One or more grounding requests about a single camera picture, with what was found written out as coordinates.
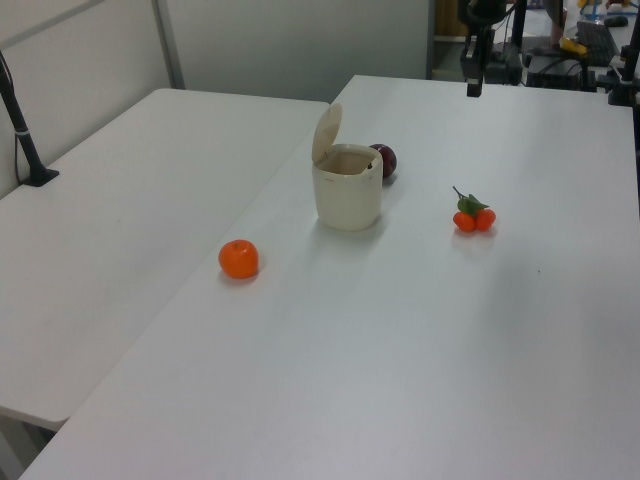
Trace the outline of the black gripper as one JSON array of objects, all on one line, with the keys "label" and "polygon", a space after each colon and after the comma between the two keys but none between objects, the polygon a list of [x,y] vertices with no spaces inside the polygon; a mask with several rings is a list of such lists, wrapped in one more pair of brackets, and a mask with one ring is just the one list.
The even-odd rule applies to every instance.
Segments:
[{"label": "black gripper", "polygon": [[467,82],[467,96],[480,97],[484,74],[494,45],[495,29],[481,27],[469,32],[460,55],[462,74]]}]

